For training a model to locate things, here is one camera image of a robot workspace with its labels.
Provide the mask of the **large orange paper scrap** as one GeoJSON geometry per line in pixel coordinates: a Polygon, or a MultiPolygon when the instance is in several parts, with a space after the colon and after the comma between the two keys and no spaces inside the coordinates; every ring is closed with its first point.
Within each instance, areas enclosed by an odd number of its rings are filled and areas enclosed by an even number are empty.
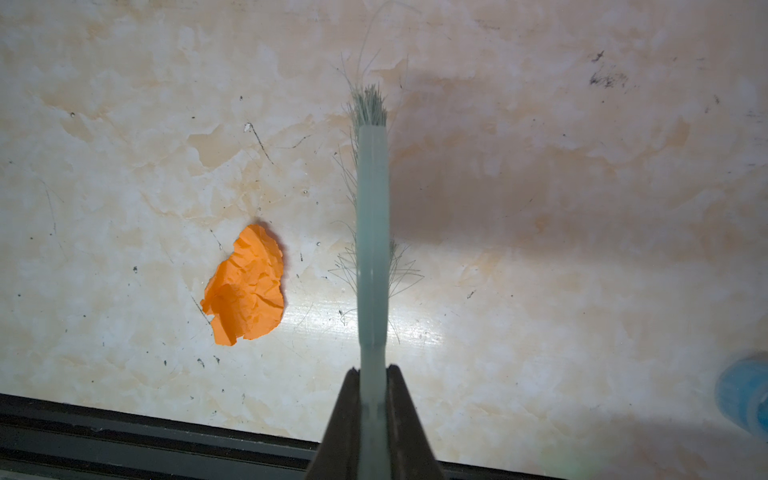
{"type": "Polygon", "coordinates": [[[253,224],[243,229],[233,247],[209,280],[201,301],[203,313],[212,317],[214,341],[222,346],[272,332],[285,311],[284,258],[276,239],[263,226],[253,224]]]}

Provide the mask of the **green hand brush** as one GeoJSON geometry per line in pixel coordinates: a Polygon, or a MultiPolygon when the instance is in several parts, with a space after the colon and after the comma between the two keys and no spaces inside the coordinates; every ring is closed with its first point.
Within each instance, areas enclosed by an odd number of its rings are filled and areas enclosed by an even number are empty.
{"type": "Polygon", "coordinates": [[[343,178],[354,206],[353,243],[338,257],[336,269],[356,295],[360,351],[360,436],[357,477],[392,479],[388,419],[387,342],[389,301],[393,277],[399,273],[402,253],[391,235],[389,112],[379,84],[366,80],[373,62],[363,62],[368,41],[363,40],[355,70],[341,74],[349,87],[345,112],[350,121],[353,169],[342,166],[343,178]]]}

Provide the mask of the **blue tape roll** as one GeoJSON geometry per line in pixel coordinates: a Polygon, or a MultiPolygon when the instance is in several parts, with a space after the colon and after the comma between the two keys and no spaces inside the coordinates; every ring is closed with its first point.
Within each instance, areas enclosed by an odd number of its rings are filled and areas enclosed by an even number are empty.
{"type": "Polygon", "coordinates": [[[731,364],[717,380],[715,400],[724,417],[767,442],[767,353],[757,352],[731,364]]]}

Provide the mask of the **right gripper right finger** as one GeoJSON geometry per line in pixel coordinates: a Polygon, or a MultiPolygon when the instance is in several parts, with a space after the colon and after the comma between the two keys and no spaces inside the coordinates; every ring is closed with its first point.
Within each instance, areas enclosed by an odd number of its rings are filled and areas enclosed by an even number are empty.
{"type": "Polygon", "coordinates": [[[444,480],[402,371],[395,364],[387,368],[386,413],[391,478],[444,480]]]}

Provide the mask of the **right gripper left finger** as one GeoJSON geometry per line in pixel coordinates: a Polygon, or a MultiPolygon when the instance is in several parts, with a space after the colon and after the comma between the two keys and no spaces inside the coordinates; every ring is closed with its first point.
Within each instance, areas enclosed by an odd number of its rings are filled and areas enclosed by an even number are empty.
{"type": "Polygon", "coordinates": [[[306,480],[356,480],[360,455],[360,372],[345,375],[331,417],[306,480]]]}

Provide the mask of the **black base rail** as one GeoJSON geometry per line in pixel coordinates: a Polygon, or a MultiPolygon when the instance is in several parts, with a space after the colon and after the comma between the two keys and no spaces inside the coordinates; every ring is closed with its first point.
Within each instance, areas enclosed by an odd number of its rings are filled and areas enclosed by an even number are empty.
{"type": "MultiPolygon", "coordinates": [[[[2,468],[53,478],[305,479],[320,443],[1,397],[2,468]]],[[[438,462],[445,479],[524,476],[438,462]]]]}

